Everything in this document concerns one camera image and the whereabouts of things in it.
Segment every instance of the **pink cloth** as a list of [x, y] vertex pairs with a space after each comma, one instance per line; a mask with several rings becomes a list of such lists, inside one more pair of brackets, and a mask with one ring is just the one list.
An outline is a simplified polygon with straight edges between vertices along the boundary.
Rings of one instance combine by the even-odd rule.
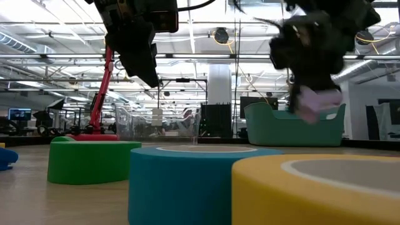
[[301, 86], [300, 90], [295, 113], [309, 124], [319, 121], [319, 113], [322, 110], [338, 107], [343, 100], [342, 93], [338, 90], [316, 93], [306, 86]]

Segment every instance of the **ceiling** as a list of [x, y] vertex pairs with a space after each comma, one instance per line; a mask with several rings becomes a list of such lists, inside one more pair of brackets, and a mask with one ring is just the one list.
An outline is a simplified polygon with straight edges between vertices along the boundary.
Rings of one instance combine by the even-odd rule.
[[[95, 6], [86, 4], [83, 0], [44, 0], [42, 6], [34, 2], [35, 0], [0, 0], [0, 32], [5, 33], [13, 38], [21, 41], [28, 46], [37, 46], [38, 44], [48, 46], [58, 54], [103, 54], [104, 53], [104, 35], [106, 32], [102, 24], [102, 20]], [[188, 3], [197, 5], [205, 0], [178, 0], [178, 6], [184, 7]], [[376, 39], [386, 38], [382, 42], [376, 43], [379, 49], [380, 45], [397, 39], [399, 14], [397, 8], [379, 8], [376, 9], [381, 15], [382, 21], [377, 26], [371, 27], [370, 31]], [[249, 7], [245, 11], [252, 16], [260, 18], [281, 20], [291, 16], [290, 13], [284, 11], [280, 4], [266, 4], [260, 7]], [[239, 20], [241, 21], [241, 54], [268, 54], [269, 40], [278, 33], [275, 27], [262, 24], [252, 20], [251, 16], [234, 12], [226, 5], [225, 0], [217, 0], [205, 8], [190, 12], [179, 13], [179, 31], [174, 34], [157, 34], [154, 42], [157, 44], [159, 54], [176, 53], [176, 54], [230, 54], [228, 46], [218, 45], [213, 39], [213, 31], [218, 27], [227, 29], [231, 40], [234, 38], [235, 28], [239, 29]], [[10, 47], [0, 44], [0, 53], [20, 54]], [[360, 54], [376, 54], [371, 45], [358, 46], [357, 52]], [[69, 79], [75, 77], [78, 79], [101, 79], [104, 73], [103, 64], [100, 59], [87, 60], [82, 58], [58, 59], [52, 65], [46, 65], [43, 62], [35, 60], [7, 60], [28, 72], [15, 69], [14, 71], [3, 71], [1, 77], [14, 78], [19, 76], [22, 78], [46, 78], [46, 79]], [[197, 78], [207, 79], [209, 63], [221, 63], [217, 60], [179, 60], [179, 59], [158, 59], [157, 72], [161, 78]], [[231, 64], [232, 75], [234, 75], [234, 62], [223, 62]], [[285, 90], [286, 88], [286, 71], [277, 71], [273, 68], [269, 61], [248, 61], [240, 64], [241, 69], [250, 77], [240, 74], [241, 78], [238, 82], [238, 89], [251, 89], [251, 84], [264, 91]], [[143, 103], [147, 108], [156, 107], [156, 99], [152, 96], [155, 92], [144, 92], [143, 89], [149, 89], [138, 78], [131, 78], [129, 81], [123, 81], [124, 71], [115, 69], [113, 79], [122, 82], [112, 82], [110, 89], [132, 89], [134, 91], [115, 91], [117, 94], [109, 94], [116, 102], [121, 99], [127, 99], [134, 103]], [[368, 77], [373, 74], [363, 74], [358, 77]], [[371, 81], [370, 84], [376, 83], [386, 85], [385, 77]], [[27, 88], [36, 88], [32, 83], [11, 84], [11, 88], [16, 85], [26, 85]], [[42, 82], [41, 85], [54, 89], [95, 89], [98, 88], [100, 82], [79, 82], [78, 84], [69, 84], [68, 82]], [[172, 92], [170, 96], [162, 96], [163, 102], [172, 104], [177, 100], [189, 100], [180, 104], [180, 108], [184, 108], [186, 103], [197, 104], [200, 99], [205, 99], [204, 91], [195, 82], [186, 83], [170, 83], [166, 89], [198, 89], [197, 92]], [[53, 91], [53, 93], [68, 96], [67, 92]], [[240, 95], [258, 96], [255, 92], [239, 92]], [[85, 97], [90, 99], [93, 92], [79, 92], [81, 100]]]

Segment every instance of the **transparent container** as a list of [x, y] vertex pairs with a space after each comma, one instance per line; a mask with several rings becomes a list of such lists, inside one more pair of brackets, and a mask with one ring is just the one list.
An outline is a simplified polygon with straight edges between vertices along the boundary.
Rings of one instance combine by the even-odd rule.
[[160, 109], [148, 113], [116, 108], [117, 135], [121, 141], [197, 144], [200, 120], [198, 107], [189, 107], [181, 114], [167, 114]]

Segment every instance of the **wooden floor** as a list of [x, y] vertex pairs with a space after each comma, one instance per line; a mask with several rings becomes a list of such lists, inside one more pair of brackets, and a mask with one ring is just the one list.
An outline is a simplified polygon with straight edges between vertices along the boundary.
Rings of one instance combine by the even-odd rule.
[[[89, 186], [49, 184], [46, 181], [49, 146], [10, 149], [19, 153], [19, 161], [14, 169], [0, 172], [0, 224], [128, 224], [127, 181]], [[400, 152], [365, 149], [281, 149], [288, 154], [400, 156]]]

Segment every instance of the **blue cylinder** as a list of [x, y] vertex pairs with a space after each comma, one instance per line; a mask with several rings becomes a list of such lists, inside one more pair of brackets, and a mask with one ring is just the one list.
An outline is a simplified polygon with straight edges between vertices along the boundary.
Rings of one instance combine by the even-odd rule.
[[155, 147], [133, 149], [129, 223], [231, 225], [233, 163], [243, 158], [282, 153], [272, 149], [233, 152], [166, 151]]

